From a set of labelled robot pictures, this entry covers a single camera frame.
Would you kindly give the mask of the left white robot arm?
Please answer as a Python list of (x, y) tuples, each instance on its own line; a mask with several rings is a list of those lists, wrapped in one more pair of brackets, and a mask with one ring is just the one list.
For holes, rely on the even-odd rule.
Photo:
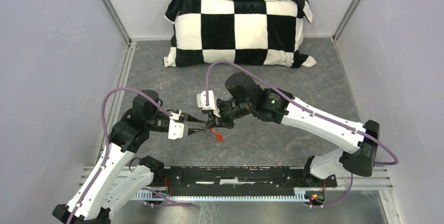
[(201, 128), (189, 128), (187, 123), (201, 124), (199, 120), (181, 110), (166, 110), (157, 92), (139, 91), (120, 87), (110, 91), (102, 105), (117, 91), (136, 93), (132, 107), (115, 123), (111, 130), (104, 115), (104, 150), (91, 174), (78, 192), (66, 204), (56, 205), (52, 215), (62, 223), (111, 223), (113, 217), (143, 187), (158, 186), (164, 181), (162, 165), (149, 158), (142, 159), (122, 182), (114, 186), (119, 173), (134, 157), (150, 132), (166, 132), (171, 140), (185, 138)]

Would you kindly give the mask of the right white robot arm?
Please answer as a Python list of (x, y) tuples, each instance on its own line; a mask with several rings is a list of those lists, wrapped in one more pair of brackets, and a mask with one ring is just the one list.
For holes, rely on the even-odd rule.
[(379, 123), (349, 121), (314, 108), (281, 89), (261, 88), (243, 72), (231, 75), (225, 88), (232, 96), (216, 98), (213, 91), (197, 94), (197, 105), (208, 115), (206, 128), (234, 127), (234, 121), (252, 115), (264, 122), (299, 128), (337, 146), (327, 154), (307, 159), (302, 179), (308, 186), (320, 186), (333, 175), (347, 173), (370, 177), (375, 165)]

